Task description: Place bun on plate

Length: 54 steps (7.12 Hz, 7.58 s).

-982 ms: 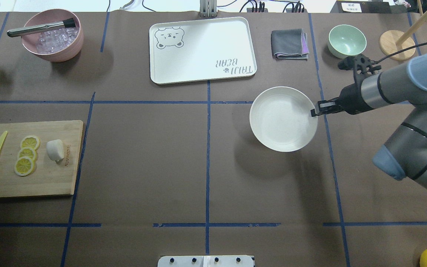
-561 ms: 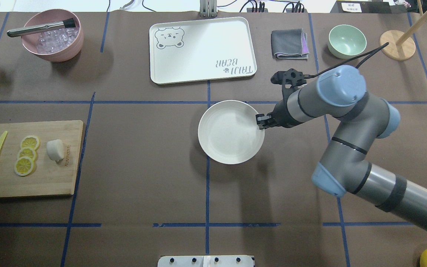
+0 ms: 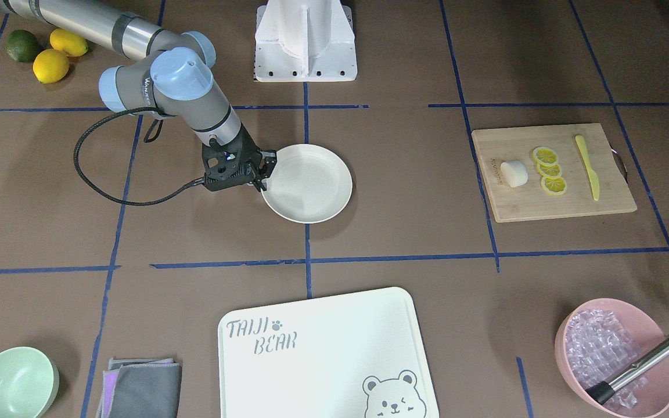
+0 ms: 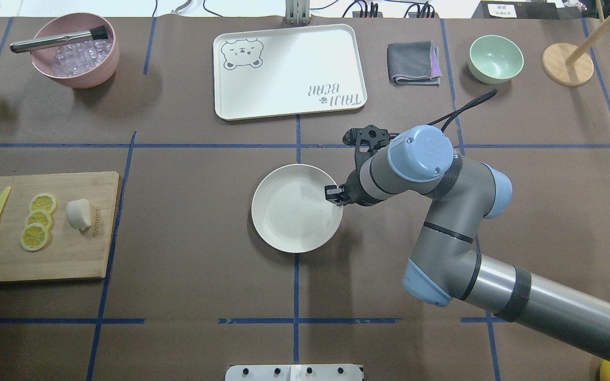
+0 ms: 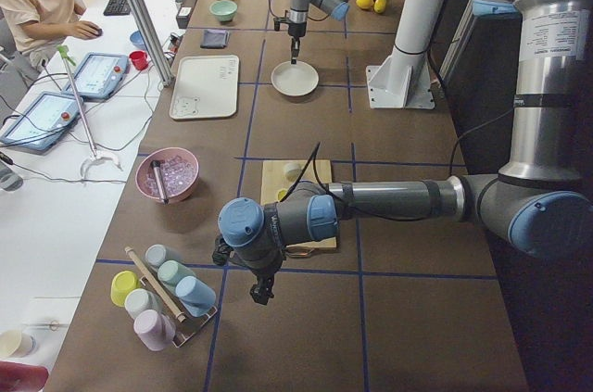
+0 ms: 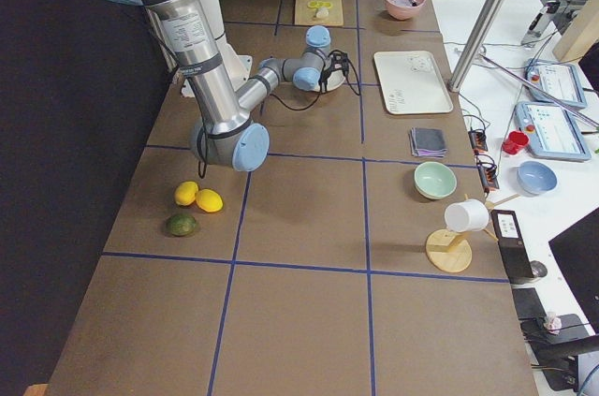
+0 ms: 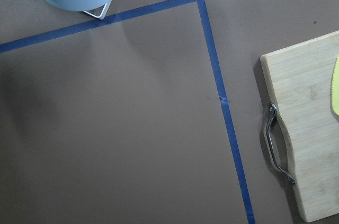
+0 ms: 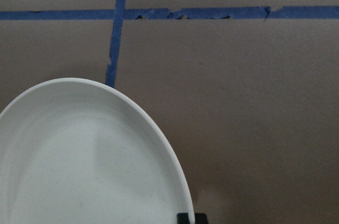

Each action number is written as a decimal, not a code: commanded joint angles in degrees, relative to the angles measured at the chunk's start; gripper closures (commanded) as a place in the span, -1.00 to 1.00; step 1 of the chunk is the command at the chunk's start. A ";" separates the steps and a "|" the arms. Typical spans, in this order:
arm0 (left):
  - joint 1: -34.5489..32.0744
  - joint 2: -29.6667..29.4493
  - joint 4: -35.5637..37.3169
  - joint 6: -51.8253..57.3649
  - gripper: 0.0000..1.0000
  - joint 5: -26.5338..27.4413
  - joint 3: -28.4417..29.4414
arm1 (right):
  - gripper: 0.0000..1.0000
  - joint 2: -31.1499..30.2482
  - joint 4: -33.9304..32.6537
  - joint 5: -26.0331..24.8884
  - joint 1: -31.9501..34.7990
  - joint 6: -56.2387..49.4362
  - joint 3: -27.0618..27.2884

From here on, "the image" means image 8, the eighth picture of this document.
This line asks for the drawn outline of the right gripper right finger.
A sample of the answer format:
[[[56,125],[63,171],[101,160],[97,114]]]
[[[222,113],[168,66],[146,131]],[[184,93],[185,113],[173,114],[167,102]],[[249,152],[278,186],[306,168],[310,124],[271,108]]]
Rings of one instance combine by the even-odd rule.
[[[207,224],[207,215],[205,213],[195,213],[195,224]]]

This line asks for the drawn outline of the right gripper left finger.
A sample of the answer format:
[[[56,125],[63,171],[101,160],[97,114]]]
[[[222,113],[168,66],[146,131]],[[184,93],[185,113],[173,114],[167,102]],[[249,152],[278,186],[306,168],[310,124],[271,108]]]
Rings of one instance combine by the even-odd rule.
[[[189,224],[189,216],[188,213],[178,213],[177,216],[177,224]]]

